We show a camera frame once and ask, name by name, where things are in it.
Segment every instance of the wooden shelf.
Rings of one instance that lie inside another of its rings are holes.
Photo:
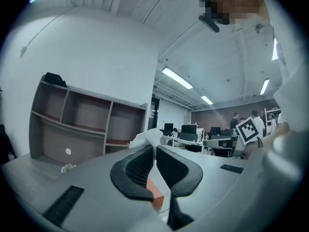
[[[43,157],[60,165],[80,164],[125,150],[144,131],[147,104],[53,85],[44,78],[39,82],[30,114],[32,158]]]
[[[107,139],[106,146],[118,146],[118,147],[128,147],[130,141],[128,140],[116,140],[116,139]]]
[[[88,133],[92,133],[92,134],[96,134],[96,135],[105,135],[105,130],[101,130],[101,129],[96,129],[96,128],[91,128],[91,127],[86,127],[86,126],[80,126],[80,125],[69,125],[69,124],[64,124],[64,123],[60,123],[60,119],[52,117],[50,115],[42,115],[39,114],[35,111],[31,111],[33,114],[35,114],[36,116],[41,117],[42,119],[45,119],[47,121],[53,122],[57,125],[61,125],[65,128],[69,128],[69,129],[73,129],[73,130],[77,130],[77,131],[83,131],[83,132],[88,132]]]
[[[45,82],[45,81],[41,81],[41,83],[46,84],[46,85],[50,85],[50,86],[53,86],[53,87],[57,87],[57,88],[61,88],[61,89],[68,90],[68,88],[67,88],[67,87],[62,87],[62,86],[58,86],[58,85],[54,85],[54,84],[50,84],[50,83]]]
[[[86,131],[98,132],[98,133],[105,134],[105,130],[100,129],[100,128],[92,128],[92,127],[89,127],[89,126],[82,126],[82,125],[77,125],[77,124],[74,124],[74,123],[69,123],[69,124],[64,124],[64,125],[76,127],[78,129],[83,129],[83,130],[86,130]]]

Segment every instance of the shelf compartment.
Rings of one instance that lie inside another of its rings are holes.
[[[45,156],[71,164],[80,164],[103,154],[104,138],[87,133],[76,133],[66,127],[32,116],[30,121],[32,157]]]
[[[108,125],[107,140],[132,141],[143,131],[145,110],[114,102]]]
[[[69,91],[61,122],[104,134],[110,106],[111,101]]]
[[[32,110],[60,121],[67,92],[65,88],[59,88],[41,81],[33,101]]]
[[[115,153],[115,152],[118,152],[118,151],[121,151],[121,150],[124,150],[124,149],[127,149],[128,147],[117,147],[117,146],[111,146],[111,145],[106,145],[105,146],[105,154],[108,155],[108,154],[112,154],[112,153]]]
[[[87,132],[87,133],[93,133],[95,135],[105,135],[105,130],[93,130],[93,128],[87,128],[87,127],[83,127],[83,126],[73,126],[73,125],[68,125],[68,124],[63,124],[63,123],[60,123],[59,122],[59,119],[57,118],[54,118],[52,116],[49,116],[49,115],[42,115],[42,114],[39,114],[37,112],[34,112],[34,111],[31,111],[34,115],[36,116],[39,116],[41,117],[42,119],[45,119],[47,121],[50,121],[50,122],[54,122],[60,126],[63,126],[65,128],[68,128],[68,129],[72,129],[74,131],[82,131],[82,132]]]
[[[117,147],[128,147],[130,141],[128,140],[116,140],[116,139],[107,139],[106,146],[117,146]]]

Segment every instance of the orange block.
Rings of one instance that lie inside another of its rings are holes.
[[[153,196],[154,196],[153,207],[157,208],[157,207],[162,206],[163,201],[164,201],[164,196],[159,191],[159,189],[156,188],[156,186],[150,179],[147,179],[147,190],[153,193]]]

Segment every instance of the person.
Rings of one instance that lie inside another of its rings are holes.
[[[285,121],[283,115],[280,113],[278,116],[277,128]]]
[[[277,122],[276,122],[275,116],[273,114],[270,114],[269,120],[271,120],[270,134],[274,134],[277,129]]]
[[[266,116],[265,116],[264,111],[262,111],[261,119],[262,119],[262,121],[263,121],[263,123],[264,123],[264,126],[265,126],[265,128],[266,128]],[[263,131],[263,137],[265,137],[265,136],[266,136],[266,130]]]
[[[277,0],[207,0],[206,8],[213,13],[213,20],[221,19],[232,24],[244,18],[259,16],[270,22],[277,39],[277,55],[282,77],[282,86],[274,94],[281,107],[281,125],[275,133],[263,138],[263,147],[270,146],[279,136],[287,136],[289,131],[301,132],[309,129],[308,99],[308,40],[295,20],[287,14]],[[258,145],[250,145],[250,155]]]
[[[263,130],[265,130],[265,125],[260,117],[258,117],[258,112],[256,110],[252,110],[251,115],[255,122],[257,131],[259,132],[259,138],[263,138]]]
[[[174,128],[173,131],[172,131],[173,137],[177,137],[177,134],[178,134],[178,130],[177,130],[177,128]]]
[[[234,117],[230,122],[230,129],[236,129],[236,125],[238,124],[239,113],[234,113]]]

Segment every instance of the desk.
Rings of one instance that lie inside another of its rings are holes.
[[[182,230],[192,231],[191,226],[194,226],[196,222],[203,221],[207,213],[212,214],[214,207],[217,207],[221,203],[221,200],[233,188],[241,176],[240,174],[223,170],[221,166],[223,164],[230,164],[245,168],[247,161],[211,157],[185,150],[177,150],[174,147],[164,147],[195,162],[203,171],[203,179],[193,194],[188,197],[177,198],[180,210],[195,220],[195,222],[182,228]],[[20,190],[18,191],[21,193],[18,193],[15,189],[16,193],[23,196],[25,195],[23,192],[26,192],[30,193],[29,197],[31,196],[33,198],[33,195],[35,196],[30,205],[39,214],[44,212],[46,207],[49,207],[49,204],[46,202],[55,200],[68,186],[76,185],[85,188],[86,191],[83,194],[83,198],[74,206],[74,210],[70,212],[64,221],[62,225],[64,230],[95,232],[120,231],[133,228],[132,230],[134,231],[170,232],[169,227],[161,221],[161,218],[167,218],[168,216],[168,199],[167,206],[164,207],[164,210],[166,209],[164,216],[158,216],[149,202],[127,199],[112,185],[110,171],[106,170],[110,169],[116,161],[130,154],[129,151],[130,149],[125,149],[91,159],[78,165],[73,171],[67,174],[61,174],[60,166],[54,165],[52,162],[31,159],[29,154],[3,165],[2,169],[6,176],[11,177],[10,181],[21,181],[21,183],[17,183],[20,184]],[[149,174],[150,178],[154,178],[155,176],[157,176],[156,172]],[[46,191],[41,192],[40,189],[43,186],[48,188]],[[119,223],[119,217],[122,218],[122,223]]]
[[[61,167],[56,161],[44,156],[33,159],[28,153],[2,165],[1,170],[15,193],[31,203],[40,191],[62,175]]]
[[[179,142],[179,143],[182,143],[182,144],[185,144],[185,145],[196,145],[196,146],[201,146],[201,147],[202,147],[201,153],[204,154],[204,149],[205,149],[205,147],[204,147],[203,142],[187,141],[187,140],[183,140],[183,139],[180,139],[180,138],[169,137],[169,136],[164,136],[164,135],[162,136],[162,138],[172,140],[172,142],[173,142],[172,147],[174,147],[175,141],[177,141],[177,142]]]

